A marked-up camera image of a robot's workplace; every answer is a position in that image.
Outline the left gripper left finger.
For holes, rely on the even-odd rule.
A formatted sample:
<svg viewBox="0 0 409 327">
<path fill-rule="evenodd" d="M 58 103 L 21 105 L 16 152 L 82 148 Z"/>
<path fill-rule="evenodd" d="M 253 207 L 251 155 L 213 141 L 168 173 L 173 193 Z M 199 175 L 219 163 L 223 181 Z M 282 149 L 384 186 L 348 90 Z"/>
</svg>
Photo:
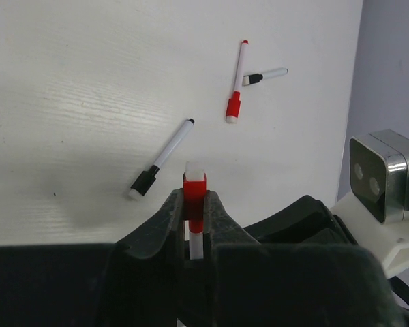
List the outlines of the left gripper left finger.
<svg viewBox="0 0 409 327">
<path fill-rule="evenodd" d="M 116 243 L 0 247 L 0 326 L 174 326 L 183 192 Z"/>
</svg>

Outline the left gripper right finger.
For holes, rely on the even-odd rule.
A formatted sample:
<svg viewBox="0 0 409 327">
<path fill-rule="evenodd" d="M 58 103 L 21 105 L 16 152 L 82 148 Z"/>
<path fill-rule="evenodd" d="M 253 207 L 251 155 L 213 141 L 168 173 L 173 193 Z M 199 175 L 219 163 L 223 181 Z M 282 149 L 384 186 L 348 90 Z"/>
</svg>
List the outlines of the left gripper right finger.
<svg viewBox="0 0 409 327">
<path fill-rule="evenodd" d="M 378 260 L 349 244 L 262 244 L 204 202 L 213 326 L 406 326 Z"/>
</svg>

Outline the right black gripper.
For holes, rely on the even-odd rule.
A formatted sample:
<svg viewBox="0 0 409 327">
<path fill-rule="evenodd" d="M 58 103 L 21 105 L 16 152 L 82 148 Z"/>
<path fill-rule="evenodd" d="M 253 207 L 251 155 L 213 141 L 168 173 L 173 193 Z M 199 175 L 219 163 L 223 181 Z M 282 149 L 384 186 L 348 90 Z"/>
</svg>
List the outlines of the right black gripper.
<svg viewBox="0 0 409 327">
<path fill-rule="evenodd" d="M 344 222 L 311 196 L 299 198 L 245 231 L 262 244 L 357 244 Z"/>
</svg>

